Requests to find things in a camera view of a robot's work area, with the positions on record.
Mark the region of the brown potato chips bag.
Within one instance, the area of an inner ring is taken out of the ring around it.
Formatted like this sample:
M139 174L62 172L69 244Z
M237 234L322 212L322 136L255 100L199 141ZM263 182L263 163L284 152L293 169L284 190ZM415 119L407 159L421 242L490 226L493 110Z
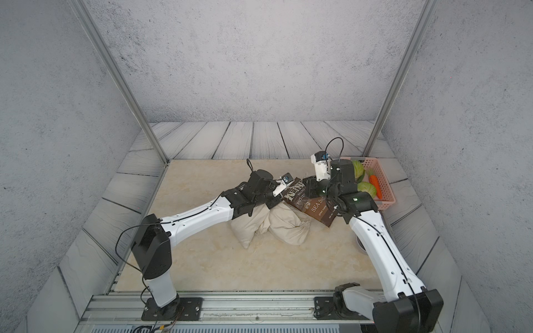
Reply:
M323 196L319 198L308 198L304 194L302 179L296 178L295 181L283 192L283 199L292 207L329 228L333 224L337 212L331 209L331 206L326 200L326 186L328 185L328 180L322 180L322 183Z

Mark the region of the cream drawstring bag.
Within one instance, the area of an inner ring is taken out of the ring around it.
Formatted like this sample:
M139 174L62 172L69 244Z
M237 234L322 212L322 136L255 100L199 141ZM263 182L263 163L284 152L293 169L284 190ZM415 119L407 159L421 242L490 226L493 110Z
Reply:
M252 215L242 215L230 222L234 236L244 249L248 249L255 235L266 233L270 228L270 209L266 205L254 208Z
M286 203L272 208L265 221L269 224L269 232L276 239L293 246L305 242L312 224L310 216Z

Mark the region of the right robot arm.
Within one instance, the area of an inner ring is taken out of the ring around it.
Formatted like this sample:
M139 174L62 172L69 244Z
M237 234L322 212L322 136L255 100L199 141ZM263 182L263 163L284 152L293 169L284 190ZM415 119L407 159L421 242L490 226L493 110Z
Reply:
M343 217L362 242L383 288L378 294L358 283L340 285L330 310L316 309L315 317L363 316L373 321L378 332L433 332L444 300L437 290L426 288L401 255L372 195L359 190L352 161L318 151L311 162L316 175L304 180L311 196L321 196Z

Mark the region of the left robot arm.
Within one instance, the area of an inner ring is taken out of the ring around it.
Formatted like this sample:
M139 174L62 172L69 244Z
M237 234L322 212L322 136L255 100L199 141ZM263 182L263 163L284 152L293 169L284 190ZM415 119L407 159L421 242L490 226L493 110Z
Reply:
M283 200L282 192L293 182L290 173L275 179L263 169L251 169L246 182L223 191L207 204L164 218L148 215L140 225L127 228L127 232L135 231L130 245L137 263L134 268L141 273L145 288L151 294L141 320L176 321L189 307L185 301L180 301L172 282L172 248L218 223L251 216L259 205L274 208Z

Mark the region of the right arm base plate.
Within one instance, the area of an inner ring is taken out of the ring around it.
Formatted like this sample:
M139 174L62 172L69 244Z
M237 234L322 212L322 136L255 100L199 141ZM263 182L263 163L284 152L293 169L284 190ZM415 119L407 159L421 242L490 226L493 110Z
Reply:
M347 298L341 294L314 298L313 316L317 320L370 320L373 321L369 302Z

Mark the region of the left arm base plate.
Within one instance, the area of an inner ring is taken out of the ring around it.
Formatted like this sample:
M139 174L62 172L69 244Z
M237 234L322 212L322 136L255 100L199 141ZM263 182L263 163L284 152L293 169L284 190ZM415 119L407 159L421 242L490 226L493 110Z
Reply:
M158 307L153 298L149 298L141 315L142 321L198 321L200 319L203 298L177 297L164 307Z

